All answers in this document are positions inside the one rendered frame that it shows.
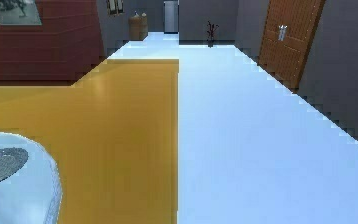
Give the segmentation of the brown wooden room door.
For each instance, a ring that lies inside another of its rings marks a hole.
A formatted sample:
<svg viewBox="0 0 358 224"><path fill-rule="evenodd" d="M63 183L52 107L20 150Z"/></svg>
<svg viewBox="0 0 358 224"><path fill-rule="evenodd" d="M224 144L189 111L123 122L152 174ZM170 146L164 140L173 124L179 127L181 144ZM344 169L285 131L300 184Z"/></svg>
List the brown wooden room door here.
<svg viewBox="0 0 358 224"><path fill-rule="evenodd" d="M325 2L269 0L258 65L293 92L299 90ZM287 25L283 41L280 25Z"/></svg>

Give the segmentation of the framed grey wall picture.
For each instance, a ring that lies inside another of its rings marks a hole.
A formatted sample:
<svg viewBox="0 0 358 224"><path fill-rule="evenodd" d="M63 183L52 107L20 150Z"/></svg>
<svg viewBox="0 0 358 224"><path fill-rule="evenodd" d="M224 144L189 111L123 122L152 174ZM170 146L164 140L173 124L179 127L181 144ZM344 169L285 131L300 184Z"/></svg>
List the framed grey wall picture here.
<svg viewBox="0 0 358 224"><path fill-rule="evenodd" d="M36 0L0 0L0 25L40 26Z"/></svg>

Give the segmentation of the brown wooden cabinet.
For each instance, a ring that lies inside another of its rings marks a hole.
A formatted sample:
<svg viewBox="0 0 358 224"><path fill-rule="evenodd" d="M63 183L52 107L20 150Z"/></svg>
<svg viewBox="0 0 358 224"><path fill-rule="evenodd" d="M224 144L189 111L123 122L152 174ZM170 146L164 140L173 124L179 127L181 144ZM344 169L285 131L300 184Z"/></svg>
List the brown wooden cabinet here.
<svg viewBox="0 0 358 224"><path fill-rule="evenodd" d="M143 41L148 36L147 14L134 15L128 19L129 39L131 41Z"/></svg>

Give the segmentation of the dark framed window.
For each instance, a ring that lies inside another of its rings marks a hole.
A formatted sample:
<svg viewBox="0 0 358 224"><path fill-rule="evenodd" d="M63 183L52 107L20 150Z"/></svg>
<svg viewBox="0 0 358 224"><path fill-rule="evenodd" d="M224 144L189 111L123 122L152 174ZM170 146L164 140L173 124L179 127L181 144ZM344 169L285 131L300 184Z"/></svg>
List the dark framed window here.
<svg viewBox="0 0 358 224"><path fill-rule="evenodd" d="M107 0L107 10L109 15L118 15L124 12L123 0Z"/></svg>

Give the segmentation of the grey round placemat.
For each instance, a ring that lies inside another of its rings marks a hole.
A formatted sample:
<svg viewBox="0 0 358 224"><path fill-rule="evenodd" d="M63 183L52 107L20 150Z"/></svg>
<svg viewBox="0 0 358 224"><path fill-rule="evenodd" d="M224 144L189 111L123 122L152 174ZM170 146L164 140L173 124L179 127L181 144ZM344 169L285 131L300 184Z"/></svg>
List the grey round placemat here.
<svg viewBox="0 0 358 224"><path fill-rule="evenodd" d="M0 149L0 182L17 173L28 161L29 154L23 148Z"/></svg>

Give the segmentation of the dark red house plant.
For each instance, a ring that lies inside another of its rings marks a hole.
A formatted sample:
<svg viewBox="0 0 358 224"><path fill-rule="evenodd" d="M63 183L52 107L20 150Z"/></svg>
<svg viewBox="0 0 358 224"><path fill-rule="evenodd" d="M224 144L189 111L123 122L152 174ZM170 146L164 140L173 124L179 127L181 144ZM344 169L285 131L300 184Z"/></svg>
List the dark red house plant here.
<svg viewBox="0 0 358 224"><path fill-rule="evenodd" d="M217 24L208 22L208 30L207 30L207 44L208 47L211 48L214 45L214 39L215 39L215 32L219 28Z"/></svg>

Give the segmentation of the white fridge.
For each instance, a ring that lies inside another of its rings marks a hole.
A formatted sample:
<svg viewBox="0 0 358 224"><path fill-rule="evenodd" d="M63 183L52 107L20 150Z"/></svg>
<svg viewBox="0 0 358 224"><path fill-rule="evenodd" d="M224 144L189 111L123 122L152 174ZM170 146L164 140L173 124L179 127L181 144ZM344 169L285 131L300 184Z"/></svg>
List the white fridge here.
<svg viewBox="0 0 358 224"><path fill-rule="evenodd" d="M164 32L165 33L178 32L178 2L177 1L164 2Z"/></svg>

